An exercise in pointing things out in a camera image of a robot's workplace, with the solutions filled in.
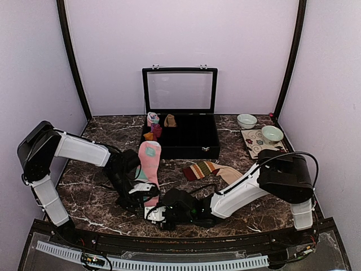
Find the pink patterned sock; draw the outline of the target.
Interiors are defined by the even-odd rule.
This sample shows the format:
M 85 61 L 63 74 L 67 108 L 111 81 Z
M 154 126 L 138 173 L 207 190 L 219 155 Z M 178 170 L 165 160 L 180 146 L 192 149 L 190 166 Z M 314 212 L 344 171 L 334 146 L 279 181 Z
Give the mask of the pink patterned sock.
M 140 144 L 138 157 L 141 164 L 140 179 L 154 183 L 159 189 L 157 171 L 160 163 L 161 145 L 157 141 L 144 141 Z

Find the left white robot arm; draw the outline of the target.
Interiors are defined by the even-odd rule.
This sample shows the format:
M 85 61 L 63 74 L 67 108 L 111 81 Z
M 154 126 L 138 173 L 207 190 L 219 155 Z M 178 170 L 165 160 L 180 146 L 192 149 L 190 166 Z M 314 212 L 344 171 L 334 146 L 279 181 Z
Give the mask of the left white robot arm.
M 66 158 L 102 168 L 118 193 L 118 204 L 127 211 L 143 209 L 160 193 L 158 185 L 141 179 L 142 165 L 133 150 L 121 151 L 78 135 L 56 129 L 41 121 L 18 145 L 25 185 L 30 186 L 39 207 L 58 228 L 57 236 L 67 246 L 75 246 L 79 232 L 66 211 L 52 182 L 50 167 L 54 158 Z

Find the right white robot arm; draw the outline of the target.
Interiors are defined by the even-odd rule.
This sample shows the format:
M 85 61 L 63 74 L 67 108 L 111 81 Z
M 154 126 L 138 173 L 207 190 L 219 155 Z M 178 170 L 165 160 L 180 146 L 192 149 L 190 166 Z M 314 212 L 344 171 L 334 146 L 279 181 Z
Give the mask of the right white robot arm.
M 316 179 L 310 177 L 307 157 L 314 158 L 303 151 L 263 150 L 246 174 L 203 199 L 196 199 L 191 192 L 171 189 L 161 200 L 165 206 L 161 228 L 174 229 L 178 224 L 212 228 L 240 208 L 270 194 L 290 204 L 294 228 L 288 232 L 288 240 L 299 245 L 309 237 L 313 225 Z

